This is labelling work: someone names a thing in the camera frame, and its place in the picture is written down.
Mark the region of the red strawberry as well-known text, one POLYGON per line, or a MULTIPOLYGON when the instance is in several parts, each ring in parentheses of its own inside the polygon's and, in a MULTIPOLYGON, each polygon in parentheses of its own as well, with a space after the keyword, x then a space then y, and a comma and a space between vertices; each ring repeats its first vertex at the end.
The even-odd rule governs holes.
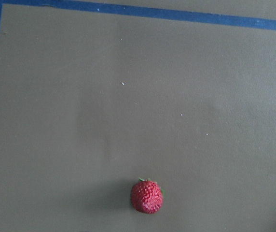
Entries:
POLYGON ((165 190, 151 179, 139 178, 130 192, 131 206, 144 214, 157 213, 163 204, 165 190))

